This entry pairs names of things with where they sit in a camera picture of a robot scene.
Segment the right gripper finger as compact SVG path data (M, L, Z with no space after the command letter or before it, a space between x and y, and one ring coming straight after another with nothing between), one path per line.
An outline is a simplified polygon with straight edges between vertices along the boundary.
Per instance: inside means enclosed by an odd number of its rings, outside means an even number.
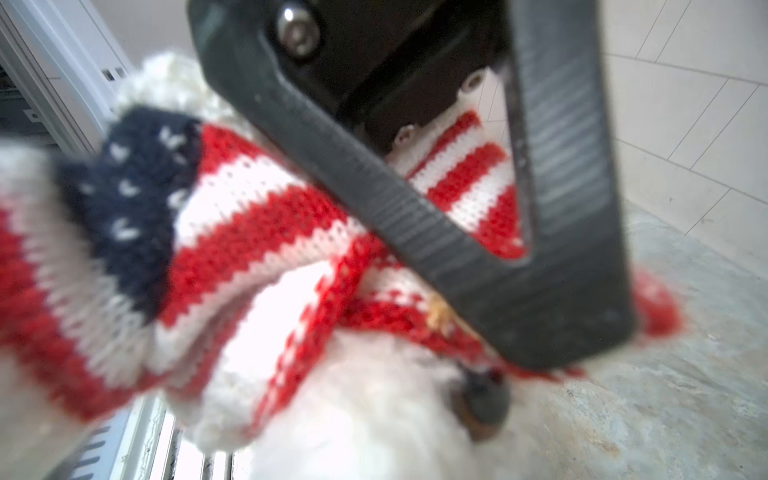
M191 1L205 78L506 360L575 364L637 328L593 1ZM502 76L527 253L498 258L383 156Z

